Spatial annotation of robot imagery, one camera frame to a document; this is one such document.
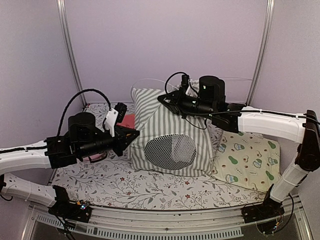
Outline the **striped fabric pet tent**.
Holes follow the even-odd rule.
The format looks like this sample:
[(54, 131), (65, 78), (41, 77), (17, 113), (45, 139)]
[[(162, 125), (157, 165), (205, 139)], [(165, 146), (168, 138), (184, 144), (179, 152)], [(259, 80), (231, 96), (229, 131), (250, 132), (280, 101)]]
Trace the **striped fabric pet tent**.
[(223, 131), (203, 118), (173, 114), (158, 101), (164, 93), (131, 88), (134, 128), (139, 131), (128, 148), (132, 167), (185, 177), (217, 173), (214, 160)]

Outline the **avocado print cushion mat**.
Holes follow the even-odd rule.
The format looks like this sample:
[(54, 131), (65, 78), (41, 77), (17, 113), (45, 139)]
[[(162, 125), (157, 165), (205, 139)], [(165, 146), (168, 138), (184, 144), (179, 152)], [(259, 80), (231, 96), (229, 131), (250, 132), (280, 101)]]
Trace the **avocado print cushion mat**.
[(280, 174), (280, 145), (259, 133), (224, 131), (212, 174), (223, 182), (265, 193)]

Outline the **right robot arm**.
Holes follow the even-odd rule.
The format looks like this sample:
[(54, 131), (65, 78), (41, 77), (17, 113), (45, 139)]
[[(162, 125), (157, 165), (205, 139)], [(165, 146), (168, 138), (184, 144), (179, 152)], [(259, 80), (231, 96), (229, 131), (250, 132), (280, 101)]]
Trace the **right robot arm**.
[(314, 111), (292, 114), (227, 103), (225, 82), (211, 75), (199, 78), (196, 96), (188, 95), (189, 89), (192, 89), (190, 77), (183, 73), (179, 89), (166, 91), (157, 100), (184, 119), (188, 116), (202, 117), (227, 132), (258, 133), (299, 144), (295, 159), (269, 188), (264, 203), (259, 206), (258, 213), (262, 218), (274, 214), (291, 190), (320, 167), (320, 123)]

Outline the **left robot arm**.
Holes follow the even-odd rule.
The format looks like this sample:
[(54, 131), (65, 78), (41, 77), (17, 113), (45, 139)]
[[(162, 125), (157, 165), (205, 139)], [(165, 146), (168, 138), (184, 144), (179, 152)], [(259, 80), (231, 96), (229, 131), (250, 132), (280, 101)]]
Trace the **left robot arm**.
[(105, 118), (107, 129), (96, 127), (96, 118), (89, 112), (80, 112), (68, 118), (65, 135), (48, 137), (30, 145), (5, 148), (0, 151), (0, 193), (36, 202), (55, 209), (63, 216), (74, 213), (65, 188), (44, 186), (16, 177), (15, 171), (28, 169), (58, 169), (77, 162), (100, 162), (113, 151), (118, 157), (140, 132), (118, 125), (124, 114), (110, 110)]

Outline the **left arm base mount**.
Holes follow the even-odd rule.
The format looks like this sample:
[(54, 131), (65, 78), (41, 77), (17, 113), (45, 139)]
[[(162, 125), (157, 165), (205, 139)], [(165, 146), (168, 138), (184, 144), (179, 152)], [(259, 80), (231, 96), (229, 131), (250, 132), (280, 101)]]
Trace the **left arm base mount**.
[(87, 200), (71, 202), (67, 190), (61, 186), (53, 185), (55, 203), (48, 208), (48, 212), (56, 217), (88, 223), (91, 215), (91, 203)]

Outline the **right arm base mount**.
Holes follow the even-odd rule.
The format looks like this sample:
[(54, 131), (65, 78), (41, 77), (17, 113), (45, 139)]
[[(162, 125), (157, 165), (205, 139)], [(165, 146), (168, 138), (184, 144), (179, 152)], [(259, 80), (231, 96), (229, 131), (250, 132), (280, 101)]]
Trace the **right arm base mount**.
[(272, 218), (270, 221), (257, 224), (257, 229), (264, 235), (272, 235), (278, 230), (285, 213), (282, 203), (271, 199), (272, 187), (273, 185), (267, 191), (262, 203), (247, 204), (241, 209), (241, 215), (246, 224)]

